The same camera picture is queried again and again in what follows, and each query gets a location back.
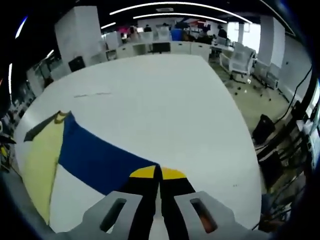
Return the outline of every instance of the ceiling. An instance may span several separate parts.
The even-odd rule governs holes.
[[[220,18],[228,22],[236,21],[223,12],[191,5],[156,5],[139,7],[115,15],[110,12],[130,7],[138,4],[150,3],[147,0],[131,1],[110,1],[107,0],[46,0],[46,1],[19,1],[14,0],[0,7],[0,20],[6,23],[1,26],[2,38],[4,43],[0,48],[0,79],[4,77],[4,84],[0,86],[0,94],[3,88],[8,89],[8,66],[12,67],[12,92],[23,81],[26,80],[25,72],[27,69],[38,63],[54,49],[59,52],[54,25],[55,23],[74,6],[97,6],[99,22],[101,26],[116,22],[117,25],[124,25],[133,21],[133,17],[145,14],[157,13],[157,8],[172,7],[176,13],[198,14]],[[273,15],[273,12],[259,0],[189,0],[221,8],[233,13],[243,15],[254,23],[259,23],[259,15]],[[28,16],[20,36],[15,39],[17,29],[22,20]]]

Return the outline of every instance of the tiled floor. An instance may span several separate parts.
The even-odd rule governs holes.
[[[210,60],[209,64],[228,88],[250,133],[256,128],[261,114],[267,115],[275,122],[286,111],[289,104],[279,91],[264,88],[252,76],[243,76],[243,78],[239,74],[235,76],[236,80],[246,82],[246,84],[229,80],[229,74],[216,60]]]

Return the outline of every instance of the window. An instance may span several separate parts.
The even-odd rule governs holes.
[[[229,22],[227,28],[228,38],[232,42],[238,42],[239,37],[239,22]]]
[[[243,31],[242,44],[251,49],[254,49],[256,53],[258,53],[259,46],[260,46],[260,33],[261,33],[260,24],[245,23],[243,28],[244,28],[244,31]]]

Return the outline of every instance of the white cabinet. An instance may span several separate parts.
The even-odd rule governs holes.
[[[118,47],[116,49],[116,56],[118,59],[130,58],[135,56],[133,45],[126,44],[125,46]]]
[[[209,55],[211,53],[211,46],[205,43],[192,42],[191,43],[191,55],[198,55],[203,57],[205,61],[209,61]]]
[[[191,54],[191,42],[171,41],[170,48],[172,54]]]

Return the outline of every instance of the blue fabric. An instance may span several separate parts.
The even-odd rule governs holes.
[[[172,29],[171,30],[171,37],[172,37],[172,41],[182,41],[182,29]]]
[[[58,162],[104,195],[121,188],[134,171],[157,165],[101,140],[82,128],[71,113],[64,119]]]

